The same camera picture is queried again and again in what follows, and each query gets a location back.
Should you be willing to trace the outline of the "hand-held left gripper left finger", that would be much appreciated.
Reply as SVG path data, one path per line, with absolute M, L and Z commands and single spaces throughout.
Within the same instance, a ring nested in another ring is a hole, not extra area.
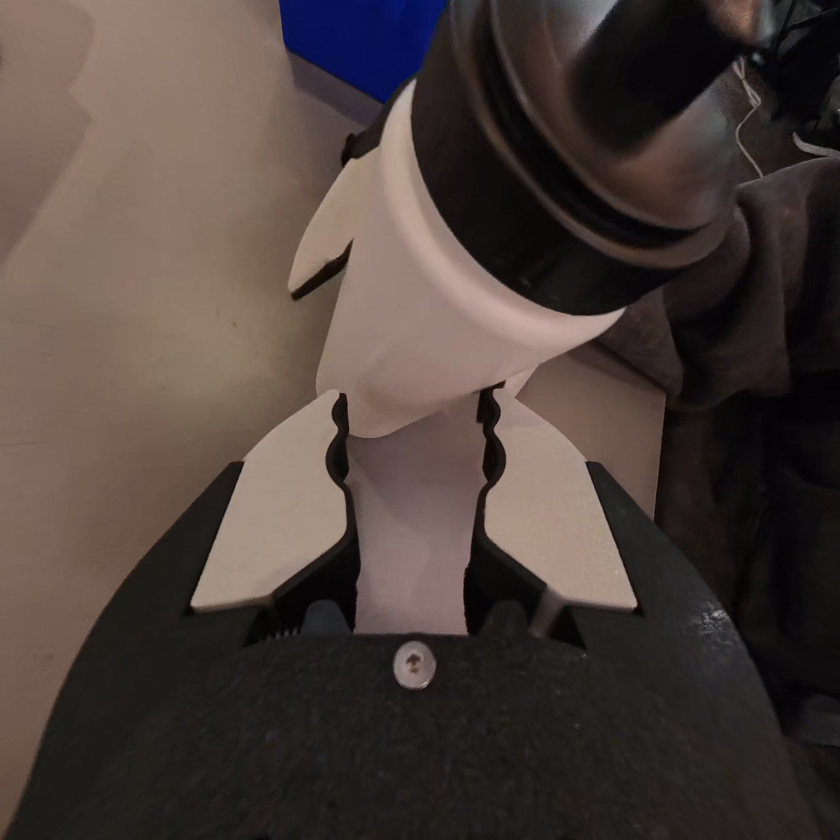
M 196 613 L 274 604 L 302 615 L 311 599 L 355 614 L 361 558 L 346 479 L 348 402 L 327 391 L 245 457 L 192 595 Z

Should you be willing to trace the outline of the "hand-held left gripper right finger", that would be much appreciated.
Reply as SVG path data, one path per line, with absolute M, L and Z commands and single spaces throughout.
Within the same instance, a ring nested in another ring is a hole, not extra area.
M 559 636 L 572 607 L 635 613 L 637 596 L 590 463 L 507 390 L 479 398 L 486 480 L 476 508 L 476 627 L 516 602 L 529 634 Z

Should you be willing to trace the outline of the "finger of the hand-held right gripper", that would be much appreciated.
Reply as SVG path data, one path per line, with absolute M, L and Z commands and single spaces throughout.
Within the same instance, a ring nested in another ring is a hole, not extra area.
M 536 367 L 531 367 L 493 385 L 492 401 L 495 404 L 502 404 L 505 401 L 514 400 L 536 370 Z
M 397 396 L 397 115 L 358 139 L 374 145 L 350 158 L 313 215 L 288 287 L 304 297 L 340 277 L 320 343 L 318 393 Z

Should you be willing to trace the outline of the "white plastic bottle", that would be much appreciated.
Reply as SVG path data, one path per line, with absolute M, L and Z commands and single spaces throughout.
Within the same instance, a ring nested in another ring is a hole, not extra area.
M 476 263 L 418 167 L 415 83 L 397 115 L 397 396 L 348 397 L 361 546 L 355 630 L 476 630 L 476 508 L 486 480 L 483 392 L 601 336 L 624 309 L 572 316 Z

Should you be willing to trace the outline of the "blue plastic bin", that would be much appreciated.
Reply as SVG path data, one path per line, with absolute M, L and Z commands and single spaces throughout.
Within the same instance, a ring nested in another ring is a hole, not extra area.
M 279 1 L 285 46 L 379 102 L 423 63 L 446 1 Z

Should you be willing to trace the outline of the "black bottle lid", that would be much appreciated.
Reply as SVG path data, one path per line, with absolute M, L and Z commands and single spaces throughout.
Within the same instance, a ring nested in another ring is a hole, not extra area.
M 720 78 L 772 2 L 448 2 L 416 76 L 416 160 L 472 259 L 572 316 L 709 256 L 737 206 Z

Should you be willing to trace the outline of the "person's dark clothing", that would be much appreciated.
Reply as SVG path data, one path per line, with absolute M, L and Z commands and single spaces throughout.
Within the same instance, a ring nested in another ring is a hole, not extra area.
M 838 754 L 838 161 L 741 186 L 718 249 L 600 342 L 666 394 L 657 524 L 729 611 L 785 732 Z

